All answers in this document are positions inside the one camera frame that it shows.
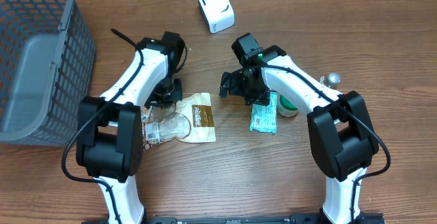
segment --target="wood grain surface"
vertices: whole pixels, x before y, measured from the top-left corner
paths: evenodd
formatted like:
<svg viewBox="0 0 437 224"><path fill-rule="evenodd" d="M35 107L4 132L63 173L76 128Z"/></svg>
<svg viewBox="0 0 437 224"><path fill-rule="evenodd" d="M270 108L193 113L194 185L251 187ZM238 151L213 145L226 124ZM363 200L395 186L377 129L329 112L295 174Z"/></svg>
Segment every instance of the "wood grain surface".
<svg viewBox="0 0 437 224"><path fill-rule="evenodd" d="M336 71L356 90L389 147L392 167L364 180L361 209L387 223L437 223L437 0L230 0L236 24L211 35L197 0L77 0L98 50L91 95L108 89L134 41L180 33L188 51L184 95L210 92L215 143L166 142L143 155L137 185L148 216L278 216L317 212L325 179L313 161L306 118L278 118L276 135L249 132L251 108L220 99L224 71L239 68L231 43L251 32L311 76ZM69 181L63 148L0 145L0 223L80 223L107 215L98 186ZM68 169L86 176L74 159ZM385 164L374 156L369 171Z"/></svg>

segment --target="teal wrapper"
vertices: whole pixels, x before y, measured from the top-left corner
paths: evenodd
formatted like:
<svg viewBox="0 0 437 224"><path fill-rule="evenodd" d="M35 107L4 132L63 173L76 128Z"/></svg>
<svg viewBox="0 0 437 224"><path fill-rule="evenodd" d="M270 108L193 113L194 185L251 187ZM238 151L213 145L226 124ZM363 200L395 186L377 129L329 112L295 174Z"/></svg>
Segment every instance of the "teal wrapper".
<svg viewBox="0 0 437 224"><path fill-rule="evenodd" d="M257 130L260 132L272 132L276 133L276 114L278 105L278 93L270 93L270 104L268 106L262 106L258 104L252 104L252 118L250 130Z"/></svg>

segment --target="gray plastic basket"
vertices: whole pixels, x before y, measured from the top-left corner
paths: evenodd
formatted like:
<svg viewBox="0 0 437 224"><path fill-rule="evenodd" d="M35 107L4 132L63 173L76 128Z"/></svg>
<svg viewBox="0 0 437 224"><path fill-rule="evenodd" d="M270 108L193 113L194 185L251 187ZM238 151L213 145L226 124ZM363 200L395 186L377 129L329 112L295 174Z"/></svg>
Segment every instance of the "gray plastic basket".
<svg viewBox="0 0 437 224"><path fill-rule="evenodd" d="M75 0L0 0L0 141L64 145L95 53Z"/></svg>

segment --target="plastic wrapper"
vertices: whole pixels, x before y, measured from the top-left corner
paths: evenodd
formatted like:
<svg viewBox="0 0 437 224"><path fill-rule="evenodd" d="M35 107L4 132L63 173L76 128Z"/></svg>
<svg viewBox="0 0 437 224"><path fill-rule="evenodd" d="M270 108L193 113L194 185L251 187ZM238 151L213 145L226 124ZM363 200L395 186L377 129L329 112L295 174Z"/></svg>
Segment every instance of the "plastic wrapper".
<svg viewBox="0 0 437 224"><path fill-rule="evenodd" d="M276 133L276 113L277 113L278 93L270 93L270 104L262 106L252 104L252 118L250 131L258 130L260 132Z"/></svg>
<svg viewBox="0 0 437 224"><path fill-rule="evenodd" d="M144 149L177 139L184 142L214 142L210 94L193 94L174 107L143 111Z"/></svg>

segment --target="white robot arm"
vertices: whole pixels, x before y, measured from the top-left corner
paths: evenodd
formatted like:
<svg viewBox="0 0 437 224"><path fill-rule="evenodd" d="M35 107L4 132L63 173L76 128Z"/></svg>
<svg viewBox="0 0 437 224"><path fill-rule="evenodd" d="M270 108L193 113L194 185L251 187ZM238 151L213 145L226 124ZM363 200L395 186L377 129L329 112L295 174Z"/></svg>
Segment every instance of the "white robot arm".
<svg viewBox="0 0 437 224"><path fill-rule="evenodd" d="M111 109L97 121L92 130L78 137L76 160L87 168L90 176L106 182L112 189L113 199L107 186L99 184L107 203L109 218L105 223L140 224L145 222L145 208L139 201L135 173L141 163L143 137L141 132L141 108L166 107L182 99L182 86L174 74L184 41L176 33L165 32L162 40L145 38L137 44L135 56L113 87L100 98L86 97L79 106L79 127L81 121L95 113L105 102L116 96L128 83ZM98 132L97 126L117 126L117 135Z"/></svg>
<svg viewBox="0 0 437 224"><path fill-rule="evenodd" d="M310 81L332 100L338 100L338 95L341 94L341 92L331 89L313 79L306 72L301 70L288 55L278 56L270 60L268 64L294 70L304 76L306 80ZM315 107L325 107L330 104L329 101L321 98L319 94L292 73L288 73L284 70L262 68L262 77L268 88L279 92L304 115L312 112ZM323 203L323 212L331 223L350 223L350 200L352 196L353 181L355 181L357 177L363 175L366 170L367 168L357 169L355 172L351 173L346 180L341 182L336 178L326 176L326 198ZM360 209L358 207L360 188L361 187L358 186L356 189L354 218L360 214Z"/></svg>
<svg viewBox="0 0 437 224"><path fill-rule="evenodd" d="M356 92L342 95L321 84L301 70L284 50L278 46L263 49L249 33L238 38L232 50L243 68L223 74L221 97L229 93L243 96L247 105L267 105L270 90L275 90L306 115L311 152L326 175L326 198L321 213L327 223L350 223L354 181L365 174L371 157L378 152L378 143L367 131L349 121L332 102L360 116L371 128L364 100ZM350 125L337 132L335 124L338 122L350 122ZM359 191L360 184L356 187L354 219L361 214Z"/></svg>

